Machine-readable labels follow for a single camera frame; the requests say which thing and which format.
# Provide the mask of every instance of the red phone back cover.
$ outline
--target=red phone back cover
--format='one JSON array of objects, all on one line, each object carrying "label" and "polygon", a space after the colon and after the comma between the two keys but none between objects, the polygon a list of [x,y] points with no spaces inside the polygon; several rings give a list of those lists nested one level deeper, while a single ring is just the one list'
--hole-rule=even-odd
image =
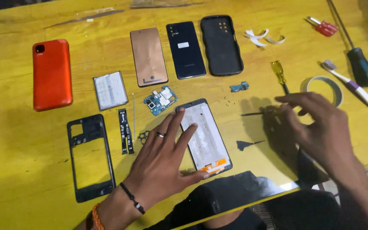
[{"label": "red phone back cover", "polygon": [[[44,45],[37,53],[35,47]],[[65,39],[33,45],[33,109],[45,111],[72,103],[69,44]]]}]

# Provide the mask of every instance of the black phone back cover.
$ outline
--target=black phone back cover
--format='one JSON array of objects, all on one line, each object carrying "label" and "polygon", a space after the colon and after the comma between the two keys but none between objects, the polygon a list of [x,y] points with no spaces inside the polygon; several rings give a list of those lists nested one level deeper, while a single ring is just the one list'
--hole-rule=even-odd
[{"label": "black phone back cover", "polygon": [[228,76],[241,73],[244,65],[231,17],[204,17],[201,20],[201,30],[211,75]]},{"label": "black phone back cover", "polygon": [[205,75],[207,72],[194,24],[175,23],[168,24],[166,28],[177,78]]}]

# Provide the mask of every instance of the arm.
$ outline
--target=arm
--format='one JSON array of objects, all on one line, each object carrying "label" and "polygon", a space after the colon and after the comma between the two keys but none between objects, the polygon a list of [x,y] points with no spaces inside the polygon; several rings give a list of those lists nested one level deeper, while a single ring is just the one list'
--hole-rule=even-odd
[{"label": "arm", "polygon": [[[197,129],[197,124],[192,124],[181,134],[177,143],[175,142],[184,112],[184,108],[181,108],[178,113],[167,115],[159,126],[151,130],[132,165],[130,174],[123,181],[145,211],[209,176],[206,171],[195,171],[186,176],[179,172],[188,142]],[[141,216],[141,212],[120,186],[99,204],[97,213],[106,230],[125,229]],[[85,229],[86,220],[75,228]],[[94,225],[92,229],[97,230],[98,227]]]},{"label": "arm", "polygon": [[[348,117],[316,93],[296,93],[276,97],[284,103],[294,139],[336,182],[339,189],[344,225],[350,229],[368,227],[368,178],[356,158],[350,141]],[[314,123],[299,122],[292,108],[302,107],[298,115],[309,113]]]}]

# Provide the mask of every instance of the toothbrush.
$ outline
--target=toothbrush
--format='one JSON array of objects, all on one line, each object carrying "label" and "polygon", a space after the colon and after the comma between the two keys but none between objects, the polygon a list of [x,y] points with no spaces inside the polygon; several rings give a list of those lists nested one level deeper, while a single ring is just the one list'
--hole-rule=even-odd
[{"label": "toothbrush", "polygon": [[353,89],[354,92],[356,92],[361,98],[364,99],[364,101],[368,104],[368,93],[364,91],[360,86],[358,86],[354,81],[350,80],[349,78],[340,75],[335,71],[337,67],[333,64],[331,60],[325,60],[322,62],[321,66],[337,78],[339,78],[341,81],[345,82],[347,86]]}]

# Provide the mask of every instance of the orange thread bracelet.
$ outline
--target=orange thread bracelet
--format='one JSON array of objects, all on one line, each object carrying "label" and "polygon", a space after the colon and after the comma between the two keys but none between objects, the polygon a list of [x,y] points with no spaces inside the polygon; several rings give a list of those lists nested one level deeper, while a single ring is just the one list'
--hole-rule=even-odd
[{"label": "orange thread bracelet", "polygon": [[100,222],[99,215],[97,214],[97,207],[99,206],[99,204],[100,203],[97,203],[97,204],[95,204],[95,206],[93,206],[93,208],[92,208],[92,217],[93,217],[93,221],[95,222],[95,224],[97,226],[97,229],[105,230],[105,227]]}]

